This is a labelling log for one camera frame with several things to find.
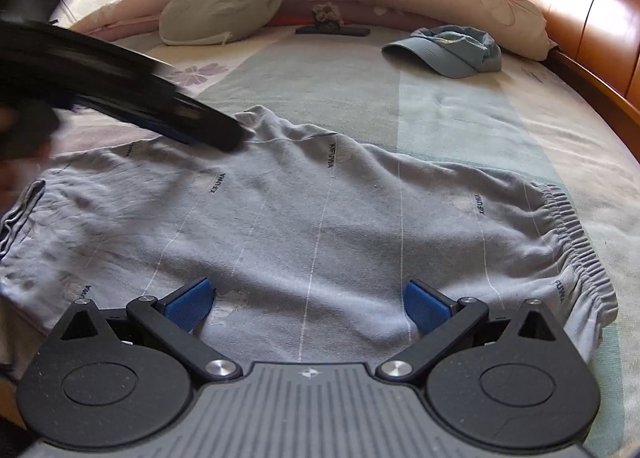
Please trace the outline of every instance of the blue cap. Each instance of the blue cap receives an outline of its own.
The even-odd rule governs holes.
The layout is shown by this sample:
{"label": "blue cap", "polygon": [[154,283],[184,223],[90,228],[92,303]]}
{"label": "blue cap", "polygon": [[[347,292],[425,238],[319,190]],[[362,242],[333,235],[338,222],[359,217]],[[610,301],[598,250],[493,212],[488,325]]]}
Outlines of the blue cap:
{"label": "blue cap", "polygon": [[445,25],[435,29],[418,29],[382,50],[405,48],[413,52],[436,72],[453,79],[478,72],[500,72],[502,53],[495,40],[473,27]]}

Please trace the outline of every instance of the metal screw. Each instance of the metal screw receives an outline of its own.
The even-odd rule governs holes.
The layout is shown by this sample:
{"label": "metal screw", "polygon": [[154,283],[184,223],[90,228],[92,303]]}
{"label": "metal screw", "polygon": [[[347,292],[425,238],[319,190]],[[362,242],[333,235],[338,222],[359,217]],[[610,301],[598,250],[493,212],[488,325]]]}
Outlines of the metal screw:
{"label": "metal screw", "polygon": [[216,359],[215,361],[207,362],[204,369],[209,375],[213,375],[214,377],[227,377],[236,373],[238,365],[226,359]]}
{"label": "metal screw", "polygon": [[414,367],[404,361],[387,361],[380,366],[380,369],[387,377],[406,377],[414,371]]}

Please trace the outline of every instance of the bed sheet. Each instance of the bed sheet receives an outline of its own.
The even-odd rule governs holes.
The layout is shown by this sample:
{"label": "bed sheet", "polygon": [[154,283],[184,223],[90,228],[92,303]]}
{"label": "bed sheet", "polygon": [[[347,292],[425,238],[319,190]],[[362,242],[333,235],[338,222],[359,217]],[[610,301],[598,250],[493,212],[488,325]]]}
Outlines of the bed sheet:
{"label": "bed sheet", "polygon": [[[165,47],[157,33],[119,44],[174,65],[170,79],[229,114],[261,104],[293,123],[314,123],[419,159],[507,169],[562,187],[619,303],[591,361],[602,407],[587,446],[597,456],[631,452],[640,434],[638,162],[541,64],[506,54],[500,73],[449,80],[410,54],[381,53],[382,45],[405,35],[373,29],[368,38],[299,36],[293,28],[273,28],[224,46]],[[58,149],[151,136],[87,111],[70,117]],[[38,336],[31,340],[18,361],[28,361]]]}

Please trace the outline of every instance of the wooden headboard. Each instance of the wooden headboard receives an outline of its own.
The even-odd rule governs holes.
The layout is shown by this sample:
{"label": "wooden headboard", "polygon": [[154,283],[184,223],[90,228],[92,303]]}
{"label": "wooden headboard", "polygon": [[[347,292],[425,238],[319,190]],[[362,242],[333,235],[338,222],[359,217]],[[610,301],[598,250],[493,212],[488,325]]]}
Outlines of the wooden headboard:
{"label": "wooden headboard", "polygon": [[640,0],[531,1],[559,47],[547,66],[587,99],[640,161]]}

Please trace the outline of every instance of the purple flower print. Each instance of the purple flower print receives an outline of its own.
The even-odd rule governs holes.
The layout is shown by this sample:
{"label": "purple flower print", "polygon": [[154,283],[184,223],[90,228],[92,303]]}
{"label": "purple flower print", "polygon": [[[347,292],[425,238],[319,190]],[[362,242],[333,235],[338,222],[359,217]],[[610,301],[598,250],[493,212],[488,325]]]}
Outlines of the purple flower print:
{"label": "purple flower print", "polygon": [[210,63],[199,68],[193,65],[184,70],[176,70],[166,76],[166,78],[180,86],[190,86],[192,84],[205,83],[209,77],[224,74],[227,70],[228,68],[226,66],[218,63]]}

